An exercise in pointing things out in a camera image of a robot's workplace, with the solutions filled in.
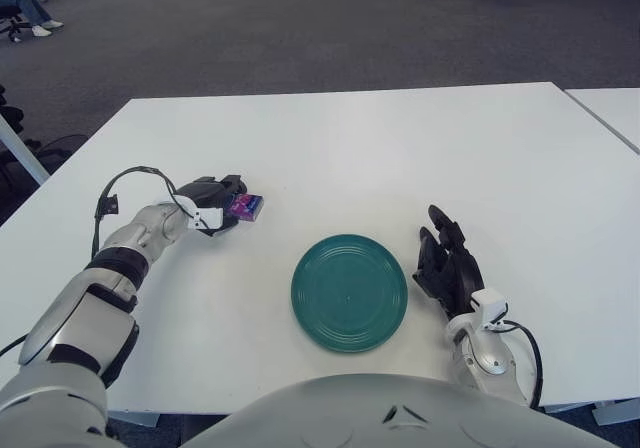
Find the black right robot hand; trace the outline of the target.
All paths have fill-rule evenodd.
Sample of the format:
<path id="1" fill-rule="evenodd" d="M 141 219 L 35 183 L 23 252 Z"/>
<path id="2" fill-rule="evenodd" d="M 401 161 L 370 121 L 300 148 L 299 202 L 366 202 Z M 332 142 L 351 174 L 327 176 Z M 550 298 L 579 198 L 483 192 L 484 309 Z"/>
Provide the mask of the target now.
<path id="1" fill-rule="evenodd" d="M 420 228 L 418 264 L 412 278 L 451 320 L 471 313 L 471 295 L 485 286 L 459 224 L 436 205 L 428 207 L 428 216 L 437 235 L 424 226 Z"/>

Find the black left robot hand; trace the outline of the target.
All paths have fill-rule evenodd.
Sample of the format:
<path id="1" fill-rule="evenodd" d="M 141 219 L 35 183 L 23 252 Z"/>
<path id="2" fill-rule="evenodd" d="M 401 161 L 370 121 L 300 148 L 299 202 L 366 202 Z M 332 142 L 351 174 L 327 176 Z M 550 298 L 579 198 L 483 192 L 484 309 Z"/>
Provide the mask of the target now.
<path id="1" fill-rule="evenodd" d="M 198 178 L 179 188 L 174 198 L 187 212 L 189 229 L 213 236 L 239 223 L 239 217 L 231 212 L 231 205 L 238 195 L 246 193 L 240 175 L 227 175 L 221 180 Z"/>

